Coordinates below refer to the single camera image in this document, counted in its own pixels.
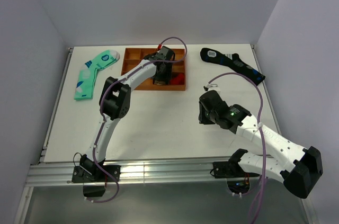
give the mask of teal sock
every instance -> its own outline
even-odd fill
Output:
[[[93,97],[94,84],[98,70],[106,69],[120,58],[115,50],[106,50],[80,68],[74,99],[86,100]]]

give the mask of tabletop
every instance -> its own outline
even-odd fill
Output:
[[[183,48],[181,45],[166,46]],[[97,123],[102,119],[99,99],[104,82],[110,76],[120,76],[124,50],[130,47],[154,48],[156,45],[74,48],[49,133],[45,162],[70,162],[74,153],[87,151],[96,136]],[[254,154],[262,153],[260,147],[248,140],[217,125],[199,124],[198,120],[198,101],[204,93],[203,86],[221,73],[232,72],[228,67],[202,61],[200,50],[208,47],[221,53],[238,53],[241,60],[257,69],[251,46],[190,44],[187,47],[186,91],[133,91],[130,110],[112,135],[106,160],[231,156],[239,148]],[[75,101],[74,93],[81,66],[107,49],[116,50],[120,60],[98,72],[92,100]],[[257,115],[260,99],[252,84],[235,75],[224,76],[214,83],[221,88],[221,98],[228,105],[242,105]],[[261,121],[276,131],[263,84],[258,87],[264,101]]]

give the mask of metal frame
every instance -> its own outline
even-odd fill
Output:
[[[251,45],[252,52],[261,72],[258,59]],[[63,90],[64,81],[67,75],[68,65],[72,56],[73,48],[69,49],[63,77],[61,80],[57,100],[53,109],[51,121],[48,126],[46,139],[43,145],[40,161],[38,165],[30,167],[25,183],[25,188],[20,200],[19,208],[17,210],[15,224],[22,224],[25,221],[26,213],[29,207],[30,198],[33,193],[33,188],[38,186],[82,186],[83,184],[73,184],[72,172],[74,168],[73,163],[55,163],[48,164],[44,162],[44,155],[46,153],[50,131],[53,126],[55,113],[59,104],[61,92]],[[267,99],[274,118],[278,133],[281,133],[279,125],[276,120],[274,109],[267,91],[265,82],[263,82]],[[178,183],[178,182],[205,182],[215,181],[209,174],[212,169],[213,162],[227,161],[229,157],[210,157],[210,158],[184,158],[184,159],[160,159],[160,160],[136,160],[136,161],[116,161],[106,162],[105,165],[118,164],[121,165],[120,184],[135,184],[135,183]],[[103,183],[91,183],[90,185],[102,185]],[[305,200],[300,200],[306,214],[308,223],[319,224],[314,207],[310,197]]]

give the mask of wooden box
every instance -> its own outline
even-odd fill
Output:
[[[175,60],[180,60],[185,54],[185,49],[172,49],[175,52]],[[126,48],[125,55],[123,58],[121,74],[129,72],[135,68],[141,60],[150,53],[156,52],[156,48]],[[155,85],[152,79],[145,80],[139,85],[136,90],[152,90],[152,91],[184,91],[186,90],[186,59],[183,61],[173,64],[172,67],[172,78],[175,78],[178,74],[184,74],[184,82],[180,85]]]

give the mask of white wall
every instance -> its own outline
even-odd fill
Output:
[[[41,0],[69,46],[256,43],[277,0]]]
[[[0,4],[0,222],[7,224],[40,156],[66,48],[37,0]]]
[[[284,136],[322,152],[311,193],[321,223],[338,223],[339,0],[279,0],[256,47]]]

